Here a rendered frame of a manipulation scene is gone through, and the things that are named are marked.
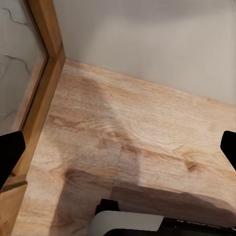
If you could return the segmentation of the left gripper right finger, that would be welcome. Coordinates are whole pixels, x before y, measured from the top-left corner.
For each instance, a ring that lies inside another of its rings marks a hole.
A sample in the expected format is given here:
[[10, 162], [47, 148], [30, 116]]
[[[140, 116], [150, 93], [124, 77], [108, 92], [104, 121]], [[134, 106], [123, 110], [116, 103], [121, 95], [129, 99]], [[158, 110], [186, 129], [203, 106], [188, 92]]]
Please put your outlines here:
[[220, 148], [236, 170], [236, 133], [225, 131], [222, 136]]

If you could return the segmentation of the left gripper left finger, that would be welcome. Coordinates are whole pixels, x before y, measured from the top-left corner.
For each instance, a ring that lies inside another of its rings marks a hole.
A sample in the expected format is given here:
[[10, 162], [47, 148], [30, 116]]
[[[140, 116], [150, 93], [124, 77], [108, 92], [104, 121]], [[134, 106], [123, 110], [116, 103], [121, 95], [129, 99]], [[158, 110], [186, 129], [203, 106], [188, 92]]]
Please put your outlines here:
[[25, 149], [21, 131], [0, 136], [0, 190]]

